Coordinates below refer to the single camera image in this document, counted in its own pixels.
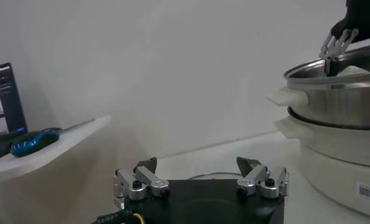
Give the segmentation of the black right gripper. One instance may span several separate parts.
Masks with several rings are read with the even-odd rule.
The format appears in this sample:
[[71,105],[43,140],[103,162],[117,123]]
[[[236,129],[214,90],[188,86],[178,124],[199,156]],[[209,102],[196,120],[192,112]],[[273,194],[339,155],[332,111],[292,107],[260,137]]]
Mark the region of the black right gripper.
[[320,49],[324,73],[335,76],[338,57],[351,43],[367,39],[370,39],[370,0],[347,0],[344,18],[331,28]]

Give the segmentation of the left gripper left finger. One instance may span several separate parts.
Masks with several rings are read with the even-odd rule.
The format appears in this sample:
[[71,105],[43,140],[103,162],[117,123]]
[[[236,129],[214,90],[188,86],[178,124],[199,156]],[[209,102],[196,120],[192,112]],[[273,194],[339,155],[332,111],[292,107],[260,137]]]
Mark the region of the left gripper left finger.
[[132,171],[116,169],[113,176],[115,206],[124,209],[126,198],[136,202],[143,201],[148,192],[155,198],[169,198],[169,181],[155,175],[157,165],[157,157],[152,157],[139,161]]

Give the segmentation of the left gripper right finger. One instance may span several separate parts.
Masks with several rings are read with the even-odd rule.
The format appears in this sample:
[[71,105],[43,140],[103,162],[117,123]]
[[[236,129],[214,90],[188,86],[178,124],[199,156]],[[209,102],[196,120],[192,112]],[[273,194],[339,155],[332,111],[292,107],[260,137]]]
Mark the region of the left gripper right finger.
[[277,199],[289,195],[290,174],[285,167],[269,169],[256,159],[237,157],[241,178],[237,180],[237,196],[247,199],[260,193],[263,198]]

